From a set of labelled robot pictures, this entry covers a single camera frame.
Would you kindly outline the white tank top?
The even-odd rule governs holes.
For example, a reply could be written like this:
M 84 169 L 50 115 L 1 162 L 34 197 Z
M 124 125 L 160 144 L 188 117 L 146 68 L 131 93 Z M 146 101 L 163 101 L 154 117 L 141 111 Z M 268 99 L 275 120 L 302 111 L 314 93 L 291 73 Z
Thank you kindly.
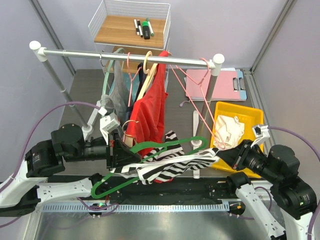
M 235 148 L 245 133 L 245 124 L 237 116 L 218 115 L 215 121 L 213 145 L 220 150 Z

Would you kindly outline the black white striped top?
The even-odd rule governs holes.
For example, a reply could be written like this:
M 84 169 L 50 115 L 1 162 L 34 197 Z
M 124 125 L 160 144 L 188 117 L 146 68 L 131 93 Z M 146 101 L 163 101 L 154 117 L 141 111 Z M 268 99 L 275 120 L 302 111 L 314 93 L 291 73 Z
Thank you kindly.
M 155 147 L 143 157 L 142 163 L 132 163 L 110 170 L 125 179 L 138 178 L 143 185 L 172 181 L 186 171 L 197 171 L 211 167 L 220 158 L 216 150 L 207 148 L 193 154 L 186 154 L 180 143 Z

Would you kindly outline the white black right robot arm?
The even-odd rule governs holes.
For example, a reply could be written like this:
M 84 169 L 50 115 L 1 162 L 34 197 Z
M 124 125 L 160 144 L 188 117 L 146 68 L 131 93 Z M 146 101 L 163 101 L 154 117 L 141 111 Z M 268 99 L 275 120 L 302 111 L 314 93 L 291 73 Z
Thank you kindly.
M 217 156 L 237 172 L 227 177 L 226 193 L 238 197 L 249 210 L 268 240 L 313 240 L 314 223 L 320 206 L 312 187 L 299 177 L 300 161 L 285 145 L 274 145 L 269 154 L 250 140 Z M 256 198 L 255 188 L 242 171 L 248 168 L 271 184 L 270 193 L 280 208 L 282 227 L 265 205 Z

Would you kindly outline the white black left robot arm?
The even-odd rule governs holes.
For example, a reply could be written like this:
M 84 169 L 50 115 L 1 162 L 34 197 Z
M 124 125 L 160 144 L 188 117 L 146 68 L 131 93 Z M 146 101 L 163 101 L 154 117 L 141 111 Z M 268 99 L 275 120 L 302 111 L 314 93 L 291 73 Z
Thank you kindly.
M 40 205 L 68 198 L 102 199 L 107 188 L 99 173 L 68 183 L 46 181 L 63 172 L 65 162 L 105 161 L 112 170 L 141 161 L 140 155 L 132 152 L 116 131 L 111 135 L 109 142 L 103 137 L 87 141 L 81 127 L 73 123 L 53 131 L 49 140 L 37 143 L 25 154 L 17 174 L 0 184 L 1 217 L 22 217 Z

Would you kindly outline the wooden hanger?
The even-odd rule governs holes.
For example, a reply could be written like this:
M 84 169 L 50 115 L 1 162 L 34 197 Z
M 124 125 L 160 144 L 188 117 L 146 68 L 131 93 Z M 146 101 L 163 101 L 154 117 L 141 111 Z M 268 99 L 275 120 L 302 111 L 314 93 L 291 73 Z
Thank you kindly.
M 145 58 L 144 58 L 144 61 L 143 61 L 143 66 L 142 66 L 142 70 L 143 70 L 143 73 L 146 74 L 146 79 L 141 87 L 141 90 L 139 91 L 139 94 L 137 96 L 137 100 L 140 100 L 146 93 L 146 91 L 148 90 L 151 82 L 153 81 L 154 79 L 154 75 L 156 74 L 157 72 L 157 66 L 158 64 L 157 63 L 153 63 L 152 67 L 147 69 L 146 66 L 147 66 L 147 61 L 148 61 L 148 57 L 149 56 L 153 56 L 153 53 L 151 50 L 149 50 L 146 55 L 145 55 Z M 134 137 L 133 136 L 130 136 L 130 135 L 127 135 L 126 133 L 124 134 L 124 143 L 128 146 L 128 147 L 132 147 L 134 145 Z

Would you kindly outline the mint green hanger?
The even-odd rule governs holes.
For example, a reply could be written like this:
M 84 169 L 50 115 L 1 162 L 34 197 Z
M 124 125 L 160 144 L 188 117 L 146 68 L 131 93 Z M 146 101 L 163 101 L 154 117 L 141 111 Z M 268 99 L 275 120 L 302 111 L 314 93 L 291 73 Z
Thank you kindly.
M 116 54 L 124 54 L 125 53 L 125 49 L 123 47 L 118 48 L 116 51 L 114 51 L 114 53 Z M 109 75 L 111 72 L 111 68 L 113 67 L 114 64 L 114 59 L 109 60 L 108 64 L 105 66 L 104 71 L 104 80 L 103 80 L 103 86 L 102 86 L 102 94 L 101 95 L 106 95 L 107 93 L 109 93 L 111 87 L 109 84 Z

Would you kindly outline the red t-shirt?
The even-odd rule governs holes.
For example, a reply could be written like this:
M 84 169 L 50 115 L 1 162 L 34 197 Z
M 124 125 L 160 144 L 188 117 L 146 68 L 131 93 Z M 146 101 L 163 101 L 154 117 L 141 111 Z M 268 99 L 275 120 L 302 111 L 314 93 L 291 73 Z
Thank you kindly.
M 161 143 L 164 137 L 167 66 L 155 63 L 151 69 L 146 69 L 147 59 L 151 55 L 152 52 L 148 51 L 143 61 L 143 71 L 148 75 L 155 72 L 155 75 L 144 82 L 129 122 L 125 125 L 124 143 L 130 148 L 143 142 Z

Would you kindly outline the yellow plastic tray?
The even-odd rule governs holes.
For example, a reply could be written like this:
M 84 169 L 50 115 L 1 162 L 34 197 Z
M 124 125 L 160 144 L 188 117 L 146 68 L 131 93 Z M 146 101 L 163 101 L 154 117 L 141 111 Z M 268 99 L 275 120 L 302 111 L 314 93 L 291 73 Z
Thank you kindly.
M 217 120 L 217 117 L 220 115 L 232 118 L 238 117 L 239 122 L 244 124 L 244 134 L 238 143 L 240 143 L 242 140 L 255 140 L 256 137 L 252 127 L 256 125 L 264 125 L 264 112 L 258 108 L 218 101 L 215 105 L 214 120 Z M 217 163 L 214 163 L 211 168 L 229 173 L 236 172 L 222 159 L 220 159 Z M 248 168 L 245 168 L 240 172 L 244 172 L 249 178 L 261 178 L 258 174 L 254 173 Z

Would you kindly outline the grey garment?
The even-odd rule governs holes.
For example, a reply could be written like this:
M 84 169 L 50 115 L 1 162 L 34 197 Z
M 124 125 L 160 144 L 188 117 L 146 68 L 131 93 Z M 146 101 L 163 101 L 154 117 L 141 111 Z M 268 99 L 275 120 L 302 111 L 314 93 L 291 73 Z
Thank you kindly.
M 129 90 L 126 86 L 124 74 L 119 61 L 113 63 L 114 79 L 113 90 L 110 94 L 103 94 L 100 99 L 100 105 L 109 113 L 115 113 L 121 124 L 126 121 L 126 112 L 129 102 Z

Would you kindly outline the pink clipboard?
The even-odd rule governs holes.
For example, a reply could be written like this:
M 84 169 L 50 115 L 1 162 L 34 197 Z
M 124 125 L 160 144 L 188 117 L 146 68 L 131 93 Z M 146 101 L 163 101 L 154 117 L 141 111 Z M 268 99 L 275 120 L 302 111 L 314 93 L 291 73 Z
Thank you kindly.
M 212 99 L 211 99 L 212 101 L 225 101 L 223 100 L 223 97 L 224 97 L 224 94 L 227 93 L 227 90 L 224 89 L 223 81 L 226 80 L 226 78 L 228 77 L 228 72 L 221 73 L 221 71 L 215 82 L 215 86 L 212 93 Z M 203 91 L 203 94 L 205 96 L 207 93 L 207 90 L 209 89 L 209 81 L 211 77 L 210 73 L 208 73 L 208 75 L 204 78 L 202 82 L 202 86 L 197 85 L 197 83 L 200 82 L 200 80 L 203 78 L 206 72 L 207 72 L 206 69 L 187 69 L 186 70 L 186 77 L 185 77 L 186 87 L 185 88 L 190 98 L 193 101 L 198 101 L 198 102 L 203 101 L 204 97 L 202 95 L 201 90 Z

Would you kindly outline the navy blue garment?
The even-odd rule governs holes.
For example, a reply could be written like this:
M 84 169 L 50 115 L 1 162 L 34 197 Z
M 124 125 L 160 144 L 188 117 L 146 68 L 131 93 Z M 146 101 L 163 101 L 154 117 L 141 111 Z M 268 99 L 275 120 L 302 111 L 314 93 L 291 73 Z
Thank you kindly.
M 127 107 L 126 109 L 125 121 L 128 121 L 131 118 L 133 106 L 138 99 L 138 95 L 147 77 L 143 71 L 142 62 L 138 64 L 137 69 L 138 69 L 138 74 L 132 82 L 131 102 L 130 102 L 130 107 Z

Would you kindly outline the silver clothes rack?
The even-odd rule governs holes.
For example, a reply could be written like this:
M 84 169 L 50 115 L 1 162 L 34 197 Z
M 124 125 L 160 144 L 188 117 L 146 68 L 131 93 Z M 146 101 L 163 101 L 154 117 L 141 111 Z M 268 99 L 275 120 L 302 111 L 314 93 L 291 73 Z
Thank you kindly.
M 217 80 L 220 74 L 225 57 L 221 53 L 217 53 L 213 56 L 209 62 L 205 62 L 204 59 L 187 59 L 187 58 L 175 58 L 175 57 L 164 57 L 164 56 L 146 56 L 133 54 L 127 56 L 120 53 L 103 53 L 103 52 L 91 52 L 91 51 L 75 51 L 65 49 L 54 49 L 49 50 L 46 47 L 41 46 L 40 42 L 33 40 L 29 43 L 29 48 L 34 52 L 40 62 L 47 62 L 48 55 L 72 57 L 72 58 L 88 58 L 88 59 L 99 59 L 99 60 L 116 60 L 131 62 L 142 62 L 149 61 L 152 64 L 166 64 L 166 65 L 177 65 L 177 66 L 191 66 L 191 67 L 208 67 L 210 70 L 210 83 L 212 84 Z

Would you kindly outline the black white marker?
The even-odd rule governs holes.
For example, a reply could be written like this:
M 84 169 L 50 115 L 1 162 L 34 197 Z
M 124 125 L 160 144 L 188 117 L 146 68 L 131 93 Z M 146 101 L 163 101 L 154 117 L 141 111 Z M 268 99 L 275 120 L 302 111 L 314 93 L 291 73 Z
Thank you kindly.
M 137 19 L 136 22 L 137 22 L 137 27 L 138 27 L 138 30 L 139 30 L 139 35 L 140 35 L 141 38 L 143 38 L 144 35 L 143 35 L 143 29 L 142 29 L 141 21 L 139 19 Z
M 133 22 L 134 22 L 136 34 L 137 34 L 137 36 L 140 36 L 140 30 L 139 30 L 139 27 L 138 27 L 138 22 L 137 22 L 136 19 L 133 19 Z

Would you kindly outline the green capped marker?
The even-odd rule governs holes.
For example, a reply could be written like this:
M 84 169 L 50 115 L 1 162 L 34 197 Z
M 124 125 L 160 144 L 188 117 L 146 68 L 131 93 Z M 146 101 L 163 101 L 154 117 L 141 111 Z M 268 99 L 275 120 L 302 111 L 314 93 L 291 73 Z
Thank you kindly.
M 147 23 L 148 23 L 148 27 L 149 27 L 150 35 L 151 35 L 152 37 L 154 37 L 154 36 L 155 36 L 155 33 L 154 33 L 154 31 L 153 31 L 151 21 L 150 21 L 150 19 L 149 19 L 149 18 L 146 18 L 146 21 L 147 21 Z

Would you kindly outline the green highlighter marker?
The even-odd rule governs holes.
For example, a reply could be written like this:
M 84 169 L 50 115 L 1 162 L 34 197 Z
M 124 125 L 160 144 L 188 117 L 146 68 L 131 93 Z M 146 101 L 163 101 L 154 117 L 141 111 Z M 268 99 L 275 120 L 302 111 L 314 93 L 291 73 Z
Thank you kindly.
M 141 25 L 142 25 L 143 38 L 145 40 L 149 40 L 151 38 L 151 32 L 150 32 L 148 21 L 143 21 Z

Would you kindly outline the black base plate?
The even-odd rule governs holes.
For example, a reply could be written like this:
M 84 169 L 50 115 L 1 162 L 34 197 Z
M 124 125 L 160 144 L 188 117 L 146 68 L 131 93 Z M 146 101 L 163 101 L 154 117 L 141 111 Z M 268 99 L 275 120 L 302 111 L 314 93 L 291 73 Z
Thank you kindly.
M 131 183 L 108 195 L 112 203 L 121 205 L 210 205 L 234 200 L 236 194 L 224 178 L 176 177 L 170 182 Z

